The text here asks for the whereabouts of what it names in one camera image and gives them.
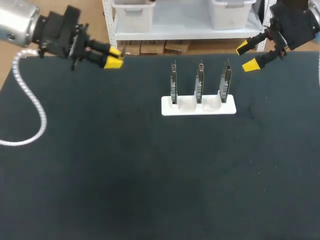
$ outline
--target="silver motor cylinder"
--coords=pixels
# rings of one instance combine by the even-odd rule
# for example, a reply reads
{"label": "silver motor cylinder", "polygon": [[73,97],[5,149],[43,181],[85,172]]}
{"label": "silver motor cylinder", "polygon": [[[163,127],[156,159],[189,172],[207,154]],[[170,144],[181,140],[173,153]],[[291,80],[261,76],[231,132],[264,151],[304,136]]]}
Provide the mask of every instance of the silver motor cylinder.
{"label": "silver motor cylinder", "polygon": [[0,0],[0,39],[26,48],[39,18],[39,8],[24,0]]}

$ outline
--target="shelving unit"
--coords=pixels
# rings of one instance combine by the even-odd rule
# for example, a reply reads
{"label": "shelving unit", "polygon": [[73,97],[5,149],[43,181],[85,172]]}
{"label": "shelving unit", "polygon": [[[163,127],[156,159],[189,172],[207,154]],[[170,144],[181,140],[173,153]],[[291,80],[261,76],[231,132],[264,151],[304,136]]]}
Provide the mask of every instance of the shelving unit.
{"label": "shelving unit", "polygon": [[[276,0],[265,0],[263,25],[258,14],[251,9],[244,28],[232,30],[215,30],[211,26],[208,0],[157,0],[151,32],[129,33],[122,30],[115,16],[113,20],[111,0],[102,0],[110,43],[117,46],[121,40],[192,40],[192,39],[236,39],[249,38],[263,31],[268,25],[271,12],[269,6]],[[263,51],[265,43],[258,46]]]}

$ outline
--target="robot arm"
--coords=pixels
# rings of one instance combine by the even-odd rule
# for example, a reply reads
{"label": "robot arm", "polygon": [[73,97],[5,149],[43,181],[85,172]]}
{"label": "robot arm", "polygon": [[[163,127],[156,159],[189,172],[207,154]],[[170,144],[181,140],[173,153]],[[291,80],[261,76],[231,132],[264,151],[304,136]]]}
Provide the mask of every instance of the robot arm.
{"label": "robot arm", "polygon": [[0,39],[26,48],[38,45],[38,53],[71,58],[74,70],[83,59],[104,69],[118,69],[124,61],[124,52],[109,44],[90,39],[88,24],[78,24],[81,11],[68,6],[64,15],[51,11],[39,14],[39,8],[24,0],[0,0]]}
{"label": "robot arm", "polygon": [[255,37],[248,38],[237,48],[242,55],[256,47],[268,38],[275,43],[275,50],[259,55],[243,65],[246,72],[260,70],[277,57],[283,59],[287,55],[286,49],[294,50],[313,40],[320,32],[320,0],[310,0],[307,10],[288,9],[284,3],[277,2],[270,7],[272,18],[270,27]]}

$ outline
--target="white holder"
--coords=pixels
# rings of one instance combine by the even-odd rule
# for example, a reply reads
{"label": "white holder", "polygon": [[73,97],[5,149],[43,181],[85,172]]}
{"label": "white holder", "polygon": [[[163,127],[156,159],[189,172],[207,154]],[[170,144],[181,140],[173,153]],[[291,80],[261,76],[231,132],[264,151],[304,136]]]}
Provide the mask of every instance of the white holder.
{"label": "white holder", "polygon": [[202,104],[197,103],[194,95],[178,96],[177,104],[172,103],[171,96],[163,96],[161,107],[163,116],[230,115],[237,112],[234,97],[228,95],[226,103],[222,103],[219,91],[217,95],[203,95]]}

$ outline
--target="shelf leg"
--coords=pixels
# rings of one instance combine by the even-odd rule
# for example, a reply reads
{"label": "shelf leg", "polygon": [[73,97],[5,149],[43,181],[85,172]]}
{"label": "shelf leg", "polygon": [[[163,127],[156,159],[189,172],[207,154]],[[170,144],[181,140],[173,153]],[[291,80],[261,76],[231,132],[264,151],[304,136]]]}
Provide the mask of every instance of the shelf leg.
{"label": "shelf leg", "polygon": [[118,44],[117,44],[117,40],[115,38],[116,22],[114,21],[114,18],[113,18],[111,1],[110,0],[102,0],[102,4],[103,4],[104,17],[105,17],[106,27],[108,30],[110,44],[113,47],[117,48]]}

